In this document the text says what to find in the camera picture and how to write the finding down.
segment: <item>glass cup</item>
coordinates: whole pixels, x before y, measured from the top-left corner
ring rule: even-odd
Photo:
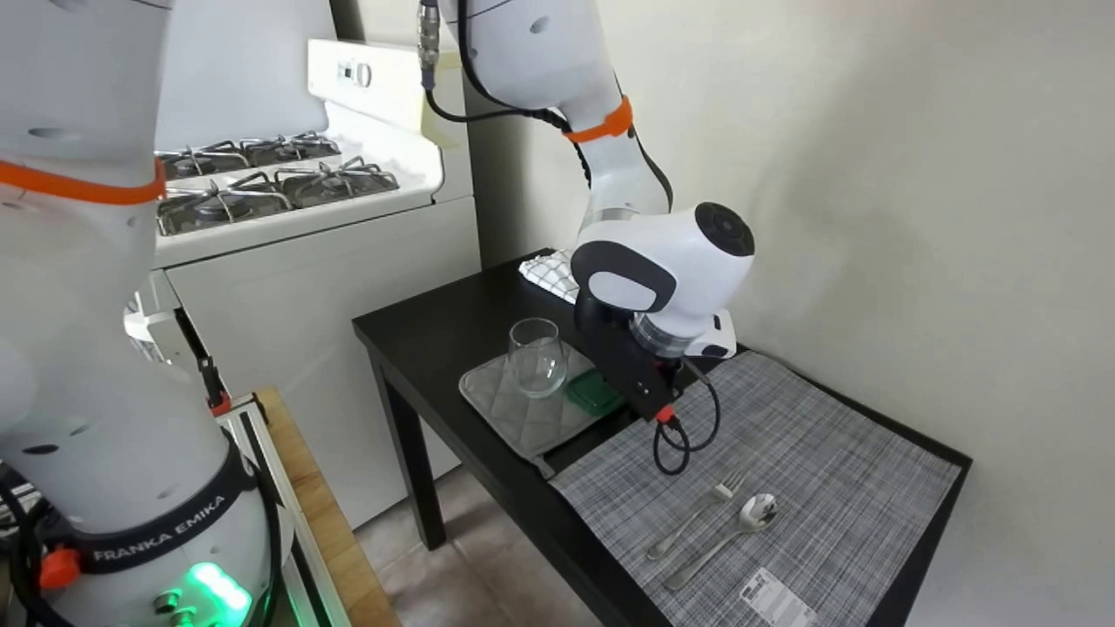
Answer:
[[[523,398],[548,398],[563,385],[560,331],[548,319],[523,319],[509,331],[513,378]]]

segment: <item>wall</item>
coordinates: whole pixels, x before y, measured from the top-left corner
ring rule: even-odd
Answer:
[[[1115,5],[598,10],[678,206],[756,229],[745,343],[975,456],[912,624],[1112,624]],[[570,237],[551,129],[472,169],[488,263]]]

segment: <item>orange stripe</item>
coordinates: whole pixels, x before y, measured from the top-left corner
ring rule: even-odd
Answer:
[[[154,169],[148,186],[112,189],[112,186],[97,186],[97,182],[80,182],[80,177],[63,177],[53,170],[20,169],[10,160],[0,160],[0,186],[23,189],[31,196],[56,196],[56,200],[117,206],[117,211],[157,203],[166,192],[161,169]]]
[[[632,112],[630,100],[622,99],[619,109],[613,109],[598,126],[591,129],[578,129],[578,133],[563,133],[570,145],[595,145],[605,135],[625,135],[632,126]]]

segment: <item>oven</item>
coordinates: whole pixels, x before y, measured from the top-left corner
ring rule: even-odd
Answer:
[[[415,50],[290,46],[305,60],[297,99],[314,99],[308,126],[271,100],[279,133],[249,117],[248,133],[205,119],[161,148],[157,265],[124,329],[190,378],[198,400],[279,390],[347,525],[362,525],[404,499],[404,480],[350,319],[479,269],[466,133],[423,119]],[[461,77],[445,75],[440,99],[464,109]],[[451,455],[428,442],[436,474],[450,471]]]

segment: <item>black table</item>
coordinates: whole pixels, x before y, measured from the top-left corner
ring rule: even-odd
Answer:
[[[570,306],[517,280],[514,263],[461,280],[398,306],[356,322],[356,334],[369,349],[371,378],[386,400],[390,436],[404,464],[407,496],[423,547],[445,539],[423,439],[416,416],[461,456],[461,464],[490,493],[490,499],[517,522],[538,554],[563,574],[563,583],[595,609],[603,624],[651,627],[668,624],[642,586],[608,559],[578,514],[543,480],[536,464],[514,456],[479,416],[461,398],[455,380],[509,349],[505,331],[517,319],[551,319],[560,338],[578,349]],[[930,442],[868,407],[868,420],[926,448],[930,455],[969,471],[969,456]],[[551,468],[563,468],[591,442],[622,428],[630,416],[617,410],[591,426],[578,442],[563,448]],[[871,624],[903,624],[916,588],[930,569],[950,506],[966,474],[953,480],[948,501],[926,525],[903,574],[880,601]]]

